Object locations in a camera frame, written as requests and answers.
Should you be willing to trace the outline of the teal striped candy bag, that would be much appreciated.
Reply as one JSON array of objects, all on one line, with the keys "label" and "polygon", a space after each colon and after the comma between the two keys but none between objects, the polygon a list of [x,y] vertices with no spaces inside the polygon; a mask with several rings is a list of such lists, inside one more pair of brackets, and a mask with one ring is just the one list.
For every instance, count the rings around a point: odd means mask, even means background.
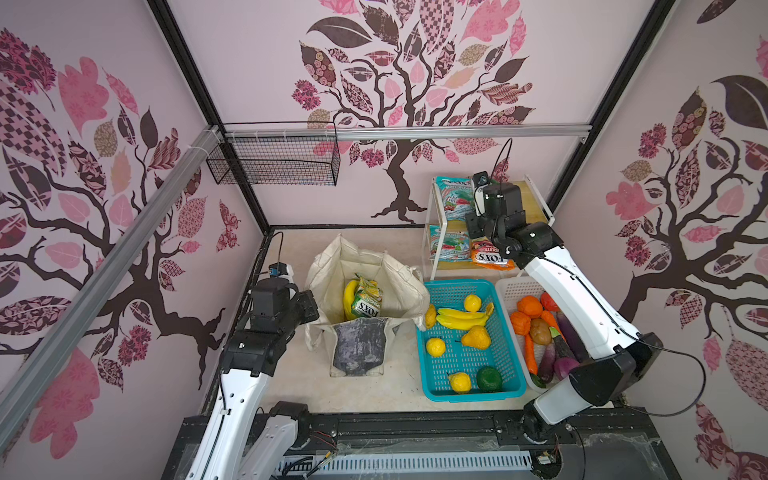
[{"label": "teal striped candy bag", "polygon": [[464,221],[467,215],[475,212],[474,188],[470,179],[438,176],[436,186],[448,221]]}]

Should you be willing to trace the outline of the cream canvas grocery bag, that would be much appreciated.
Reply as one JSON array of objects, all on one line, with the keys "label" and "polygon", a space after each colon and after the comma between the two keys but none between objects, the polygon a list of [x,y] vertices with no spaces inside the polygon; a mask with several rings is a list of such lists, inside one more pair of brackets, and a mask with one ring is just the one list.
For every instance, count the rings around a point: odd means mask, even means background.
[{"label": "cream canvas grocery bag", "polygon": [[319,318],[307,325],[305,344],[325,349],[333,378],[382,375],[397,330],[427,329],[430,295],[419,269],[341,235],[315,257],[306,286]]}]

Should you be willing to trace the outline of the green candy bag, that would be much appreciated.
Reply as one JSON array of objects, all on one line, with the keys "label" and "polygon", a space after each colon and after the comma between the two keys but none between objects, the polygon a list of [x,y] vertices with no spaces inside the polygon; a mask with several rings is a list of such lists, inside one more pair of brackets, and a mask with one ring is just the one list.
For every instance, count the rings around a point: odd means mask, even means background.
[{"label": "green candy bag", "polygon": [[383,293],[375,280],[358,276],[359,285],[352,303],[352,312],[355,318],[378,317],[383,301]]}]

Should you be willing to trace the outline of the orange tangerine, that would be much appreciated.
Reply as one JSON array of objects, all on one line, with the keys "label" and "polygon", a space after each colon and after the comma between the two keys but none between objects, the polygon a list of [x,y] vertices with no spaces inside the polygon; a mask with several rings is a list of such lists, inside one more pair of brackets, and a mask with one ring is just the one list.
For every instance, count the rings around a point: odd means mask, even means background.
[{"label": "orange tangerine", "polygon": [[535,296],[525,296],[517,302],[517,310],[531,319],[539,318],[544,311],[543,305]]},{"label": "orange tangerine", "polygon": [[523,312],[514,311],[509,315],[510,322],[516,335],[526,336],[530,332],[531,318]]}]

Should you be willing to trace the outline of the yellow pear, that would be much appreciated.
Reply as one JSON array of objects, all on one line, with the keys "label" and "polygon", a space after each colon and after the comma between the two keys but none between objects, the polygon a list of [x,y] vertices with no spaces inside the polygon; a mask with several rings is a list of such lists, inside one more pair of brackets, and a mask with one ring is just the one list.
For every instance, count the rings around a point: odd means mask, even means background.
[{"label": "yellow pear", "polygon": [[492,344],[492,339],[484,326],[473,326],[461,338],[464,347],[486,350]]}]

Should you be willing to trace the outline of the orange Fox's candy bag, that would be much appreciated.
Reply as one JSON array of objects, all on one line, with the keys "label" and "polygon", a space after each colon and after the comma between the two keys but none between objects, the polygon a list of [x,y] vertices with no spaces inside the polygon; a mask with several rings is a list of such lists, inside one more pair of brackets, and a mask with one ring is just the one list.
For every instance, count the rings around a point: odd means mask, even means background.
[{"label": "orange Fox's candy bag", "polygon": [[482,268],[498,271],[509,271],[517,268],[512,260],[504,259],[499,249],[485,237],[470,241],[470,261]]}]

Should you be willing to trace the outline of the white wood two-tier shelf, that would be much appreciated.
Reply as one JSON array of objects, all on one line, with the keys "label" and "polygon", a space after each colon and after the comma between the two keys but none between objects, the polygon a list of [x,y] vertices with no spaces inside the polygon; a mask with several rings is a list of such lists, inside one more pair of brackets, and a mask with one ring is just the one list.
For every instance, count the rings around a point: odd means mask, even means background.
[{"label": "white wood two-tier shelf", "polygon": [[529,177],[477,186],[470,178],[437,176],[430,185],[422,245],[425,278],[434,280],[440,270],[516,271],[495,242],[516,228],[554,221]]}]

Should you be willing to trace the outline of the white plastic basket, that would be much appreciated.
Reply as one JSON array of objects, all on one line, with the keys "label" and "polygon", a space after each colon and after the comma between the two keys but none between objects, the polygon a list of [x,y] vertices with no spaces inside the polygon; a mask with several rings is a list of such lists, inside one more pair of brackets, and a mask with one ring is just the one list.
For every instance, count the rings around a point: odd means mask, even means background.
[{"label": "white plastic basket", "polygon": [[502,391],[519,397],[541,394],[589,360],[612,353],[621,332],[612,320],[575,321],[556,311],[545,288],[529,276],[496,282],[497,319],[488,327]]}]

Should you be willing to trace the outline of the red tomato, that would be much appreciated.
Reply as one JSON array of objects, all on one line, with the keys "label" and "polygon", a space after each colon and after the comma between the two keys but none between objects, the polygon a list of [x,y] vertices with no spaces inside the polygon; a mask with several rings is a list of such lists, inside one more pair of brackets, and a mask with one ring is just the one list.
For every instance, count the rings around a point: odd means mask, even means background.
[{"label": "red tomato", "polygon": [[540,303],[544,310],[547,310],[550,312],[557,312],[560,310],[560,307],[557,305],[557,303],[554,301],[554,299],[551,297],[551,295],[548,292],[544,292],[540,296]]}]

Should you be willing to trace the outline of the lower orange carrot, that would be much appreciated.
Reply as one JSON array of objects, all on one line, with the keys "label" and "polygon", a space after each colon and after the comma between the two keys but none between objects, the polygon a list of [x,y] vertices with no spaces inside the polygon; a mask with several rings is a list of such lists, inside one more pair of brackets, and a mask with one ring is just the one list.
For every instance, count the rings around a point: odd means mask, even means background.
[{"label": "lower orange carrot", "polygon": [[538,363],[535,355],[535,343],[529,334],[524,336],[524,359],[528,372],[531,375],[537,375]]}]

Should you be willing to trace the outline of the purple red onion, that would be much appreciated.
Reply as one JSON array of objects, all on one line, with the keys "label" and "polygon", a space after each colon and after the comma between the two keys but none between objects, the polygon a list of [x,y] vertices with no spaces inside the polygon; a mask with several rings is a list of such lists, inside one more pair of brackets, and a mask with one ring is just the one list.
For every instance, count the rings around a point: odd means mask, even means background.
[{"label": "purple red onion", "polygon": [[559,380],[564,380],[570,372],[578,368],[580,363],[570,357],[559,358],[554,363],[554,374]]}]

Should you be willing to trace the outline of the green avocado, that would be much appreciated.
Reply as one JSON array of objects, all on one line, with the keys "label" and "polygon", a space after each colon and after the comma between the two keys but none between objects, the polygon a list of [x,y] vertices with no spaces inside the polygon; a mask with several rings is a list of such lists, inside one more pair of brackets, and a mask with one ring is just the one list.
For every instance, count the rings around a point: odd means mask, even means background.
[{"label": "green avocado", "polygon": [[479,390],[484,393],[499,392],[503,387],[500,372],[491,366],[485,366],[478,370],[476,382]]}]

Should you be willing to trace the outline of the green cucumber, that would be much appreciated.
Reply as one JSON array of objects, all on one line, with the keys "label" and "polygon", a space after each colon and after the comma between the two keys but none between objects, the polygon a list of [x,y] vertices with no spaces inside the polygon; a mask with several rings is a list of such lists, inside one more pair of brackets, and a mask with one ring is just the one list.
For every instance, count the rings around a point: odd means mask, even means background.
[{"label": "green cucumber", "polygon": [[547,384],[538,375],[530,373],[529,376],[530,376],[533,384],[537,388],[540,388],[540,389],[546,389],[547,388]]}]

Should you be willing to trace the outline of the yellow lemon bottom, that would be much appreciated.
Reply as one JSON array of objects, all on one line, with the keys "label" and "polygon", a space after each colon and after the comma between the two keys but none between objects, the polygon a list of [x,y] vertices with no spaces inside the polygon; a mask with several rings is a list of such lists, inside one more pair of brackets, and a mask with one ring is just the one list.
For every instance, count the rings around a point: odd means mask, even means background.
[{"label": "yellow lemon bottom", "polygon": [[449,376],[449,384],[452,391],[456,394],[467,394],[472,390],[472,381],[465,372],[458,372]]}]

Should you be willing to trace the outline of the black front rail base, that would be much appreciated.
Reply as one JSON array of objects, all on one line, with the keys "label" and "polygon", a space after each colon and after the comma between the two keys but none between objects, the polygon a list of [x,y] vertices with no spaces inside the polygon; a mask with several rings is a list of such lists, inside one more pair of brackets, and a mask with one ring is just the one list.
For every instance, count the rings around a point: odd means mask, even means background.
[{"label": "black front rail base", "polygon": [[285,404],[182,423],[167,479],[675,479],[650,418],[591,409],[538,440],[520,410],[311,413]]}]

